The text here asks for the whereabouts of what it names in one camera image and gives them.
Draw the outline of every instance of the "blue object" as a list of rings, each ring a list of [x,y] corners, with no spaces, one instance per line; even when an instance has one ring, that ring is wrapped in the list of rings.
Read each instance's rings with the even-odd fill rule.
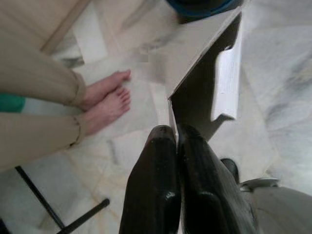
[[[210,2],[213,2],[213,0],[207,0],[206,4],[203,3],[185,4],[179,0],[167,0],[167,2],[182,16],[202,18],[224,12],[232,4],[237,3],[238,0],[224,0],[222,3],[220,3],[218,7],[208,6]]]
[[[20,113],[25,105],[25,98],[11,94],[0,94],[0,112]]]

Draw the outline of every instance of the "blue bucket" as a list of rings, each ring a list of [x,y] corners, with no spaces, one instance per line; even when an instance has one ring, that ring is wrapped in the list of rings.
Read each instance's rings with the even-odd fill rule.
[[[233,9],[242,0],[167,0],[178,14],[186,17],[205,18]]]

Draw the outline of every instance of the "floor tile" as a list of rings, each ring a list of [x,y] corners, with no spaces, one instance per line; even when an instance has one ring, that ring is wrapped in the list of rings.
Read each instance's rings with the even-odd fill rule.
[[[224,122],[209,144],[219,158],[231,158],[238,164],[243,182],[263,176],[278,153],[244,73],[239,86],[237,119]]]

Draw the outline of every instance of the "marble floor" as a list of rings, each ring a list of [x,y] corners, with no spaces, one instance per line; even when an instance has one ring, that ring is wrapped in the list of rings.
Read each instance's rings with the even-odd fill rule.
[[[312,195],[311,9],[309,0],[254,0],[244,9],[238,117],[224,123],[209,144],[219,157],[238,163],[241,180],[269,173]],[[52,54],[87,84],[132,69],[133,79],[125,84],[132,95],[130,112],[71,150],[23,165],[65,224],[111,199],[74,233],[118,233],[129,173],[150,130],[169,124],[159,71],[137,47],[176,28],[166,1],[93,0]],[[28,99],[24,112],[73,115],[79,110]],[[0,216],[12,233],[58,231],[14,170],[0,174],[0,185]]]

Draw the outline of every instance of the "cardboard flap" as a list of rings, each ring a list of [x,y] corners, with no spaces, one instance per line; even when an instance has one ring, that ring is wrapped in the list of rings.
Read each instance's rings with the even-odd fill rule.
[[[170,97],[192,67],[241,12],[241,7],[203,20],[181,25],[168,43],[156,50],[165,56],[164,73]]]

